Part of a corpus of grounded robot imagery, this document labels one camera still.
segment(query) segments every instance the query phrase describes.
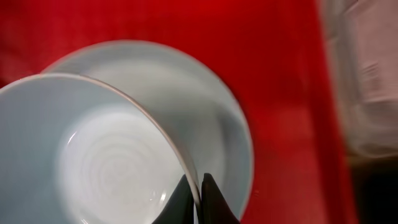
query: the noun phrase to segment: plate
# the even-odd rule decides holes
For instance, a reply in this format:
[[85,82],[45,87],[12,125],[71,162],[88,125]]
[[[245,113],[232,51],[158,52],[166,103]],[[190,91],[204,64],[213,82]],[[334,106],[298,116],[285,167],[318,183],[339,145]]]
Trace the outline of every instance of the plate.
[[155,118],[171,121],[199,183],[210,173],[231,211],[242,217],[254,170],[249,128],[228,87],[204,64],[168,46],[117,40],[73,52],[43,71],[55,72],[110,84]]

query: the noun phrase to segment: dish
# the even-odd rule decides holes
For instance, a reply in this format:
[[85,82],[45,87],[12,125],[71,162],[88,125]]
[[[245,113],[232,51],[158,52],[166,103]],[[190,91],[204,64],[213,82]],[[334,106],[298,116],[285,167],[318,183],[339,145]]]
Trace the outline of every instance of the dish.
[[231,211],[243,215],[254,170],[249,128],[238,102],[210,69],[171,47],[118,40],[73,52],[47,72],[95,78],[134,98],[167,133],[175,133],[170,137],[191,155],[199,183],[211,173]]
[[151,224],[184,174],[130,97],[78,75],[0,89],[0,223]]

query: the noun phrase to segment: black object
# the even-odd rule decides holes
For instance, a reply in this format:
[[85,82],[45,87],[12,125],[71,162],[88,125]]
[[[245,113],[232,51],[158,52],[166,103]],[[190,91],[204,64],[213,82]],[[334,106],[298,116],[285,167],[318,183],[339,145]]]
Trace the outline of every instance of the black object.
[[192,224],[193,197],[187,177],[182,176],[162,213],[152,224]]
[[398,157],[372,159],[351,168],[361,224],[398,223]]
[[[201,185],[202,214],[200,224],[239,224],[211,174]],[[193,197],[187,178],[182,176],[162,213],[152,224],[193,224]]]

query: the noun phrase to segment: red tablecloth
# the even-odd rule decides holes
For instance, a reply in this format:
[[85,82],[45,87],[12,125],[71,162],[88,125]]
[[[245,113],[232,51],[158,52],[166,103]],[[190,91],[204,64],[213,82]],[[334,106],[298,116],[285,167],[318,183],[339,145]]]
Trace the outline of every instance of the red tablecloth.
[[139,39],[214,70],[243,107],[255,178],[242,223],[356,223],[312,0],[0,0],[0,81]]

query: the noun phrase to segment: red surface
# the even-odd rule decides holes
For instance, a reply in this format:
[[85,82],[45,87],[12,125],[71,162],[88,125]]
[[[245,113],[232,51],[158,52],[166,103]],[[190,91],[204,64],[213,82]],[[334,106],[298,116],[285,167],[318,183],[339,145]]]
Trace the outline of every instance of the red surface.
[[357,223],[311,0],[0,0],[0,80],[81,47],[141,39],[182,50],[232,89],[255,178],[242,223]]

